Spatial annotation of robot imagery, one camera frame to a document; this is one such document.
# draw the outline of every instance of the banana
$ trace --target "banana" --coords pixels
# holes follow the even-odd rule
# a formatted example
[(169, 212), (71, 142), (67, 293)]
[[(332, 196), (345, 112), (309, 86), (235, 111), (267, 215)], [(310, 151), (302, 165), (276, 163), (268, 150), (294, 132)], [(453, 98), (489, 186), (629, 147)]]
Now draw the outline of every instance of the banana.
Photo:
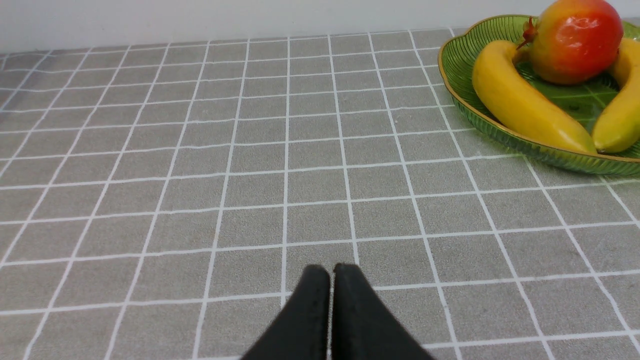
[(474, 64), (472, 84), (487, 109), (507, 128), (531, 140), (574, 152), (596, 154), (589, 133), (550, 102), (515, 69), (526, 52), (505, 40), (490, 42)]
[(620, 152), (640, 140), (640, 42), (623, 38), (607, 70), (620, 92), (596, 120), (591, 137), (600, 152)]

